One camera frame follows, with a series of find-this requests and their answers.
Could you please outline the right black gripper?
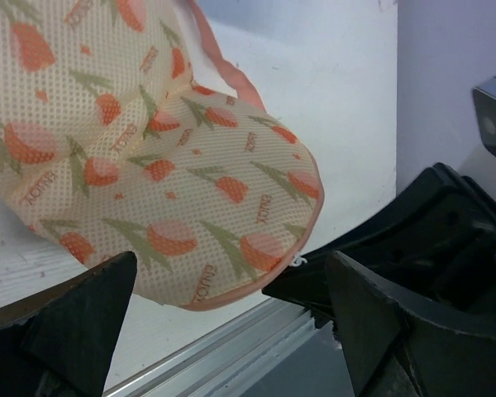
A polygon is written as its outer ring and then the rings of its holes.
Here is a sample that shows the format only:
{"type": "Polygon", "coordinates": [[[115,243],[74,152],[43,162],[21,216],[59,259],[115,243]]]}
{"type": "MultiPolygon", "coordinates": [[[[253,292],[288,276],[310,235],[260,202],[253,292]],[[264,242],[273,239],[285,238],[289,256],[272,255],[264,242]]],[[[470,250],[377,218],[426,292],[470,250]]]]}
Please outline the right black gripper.
{"type": "Polygon", "coordinates": [[[263,293],[330,318],[325,264],[335,251],[412,292],[496,321],[496,201],[448,165],[426,168],[372,218],[303,255],[263,293]]]}

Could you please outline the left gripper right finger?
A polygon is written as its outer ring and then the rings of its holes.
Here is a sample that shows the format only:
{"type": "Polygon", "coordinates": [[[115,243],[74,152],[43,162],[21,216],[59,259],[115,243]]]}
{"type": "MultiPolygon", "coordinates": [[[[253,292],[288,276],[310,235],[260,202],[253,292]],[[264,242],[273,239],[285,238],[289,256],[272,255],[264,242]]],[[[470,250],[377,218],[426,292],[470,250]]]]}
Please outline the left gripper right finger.
{"type": "Polygon", "coordinates": [[[331,304],[357,396],[496,396],[496,322],[463,313],[333,252],[331,304]]]}

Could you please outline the floral mesh laundry bag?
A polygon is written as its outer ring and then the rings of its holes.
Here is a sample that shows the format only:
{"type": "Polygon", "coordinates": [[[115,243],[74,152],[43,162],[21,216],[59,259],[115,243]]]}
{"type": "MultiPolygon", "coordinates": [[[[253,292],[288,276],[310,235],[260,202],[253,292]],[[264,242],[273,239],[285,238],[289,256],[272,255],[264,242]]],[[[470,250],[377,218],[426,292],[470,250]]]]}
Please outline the floral mesh laundry bag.
{"type": "Polygon", "coordinates": [[[209,310],[291,265],[324,198],[189,8],[234,95],[194,78],[172,1],[0,1],[0,198],[87,267],[134,252],[138,295],[209,310]]]}

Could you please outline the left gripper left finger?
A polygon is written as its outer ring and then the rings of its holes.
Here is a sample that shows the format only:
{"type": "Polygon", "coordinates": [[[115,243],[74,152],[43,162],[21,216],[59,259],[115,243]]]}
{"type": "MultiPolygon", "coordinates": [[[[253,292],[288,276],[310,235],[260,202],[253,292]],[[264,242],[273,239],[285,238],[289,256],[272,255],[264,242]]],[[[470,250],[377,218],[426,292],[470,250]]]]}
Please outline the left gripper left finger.
{"type": "Polygon", "coordinates": [[[125,251],[1,307],[0,396],[102,395],[136,273],[125,251]]]}

